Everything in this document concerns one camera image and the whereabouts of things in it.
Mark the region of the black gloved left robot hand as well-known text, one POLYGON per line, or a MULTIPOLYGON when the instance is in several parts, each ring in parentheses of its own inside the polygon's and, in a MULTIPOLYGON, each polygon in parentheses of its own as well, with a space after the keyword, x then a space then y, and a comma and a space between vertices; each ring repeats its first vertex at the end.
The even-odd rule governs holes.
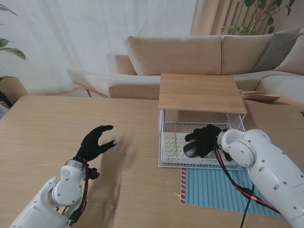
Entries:
POLYGON ((103 145, 98 144, 99 138, 102 134, 111 129, 113 129, 112 125, 101 125, 87 134, 81 142, 81 146, 74 157, 74 160, 85 160, 86 162, 89 162, 97 158, 100 154, 103 154, 109 149, 115 147, 117 145, 117 141, 110 141, 103 145))

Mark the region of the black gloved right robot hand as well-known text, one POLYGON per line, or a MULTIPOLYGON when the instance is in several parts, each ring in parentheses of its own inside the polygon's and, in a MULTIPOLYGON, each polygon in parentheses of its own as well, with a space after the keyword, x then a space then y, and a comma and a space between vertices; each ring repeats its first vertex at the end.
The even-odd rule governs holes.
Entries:
POLYGON ((183 151, 187 157, 204 158, 217 145, 217 139, 222 130, 214 125, 208 124, 206 127, 195 129, 185 136, 188 144, 184 145, 183 151))

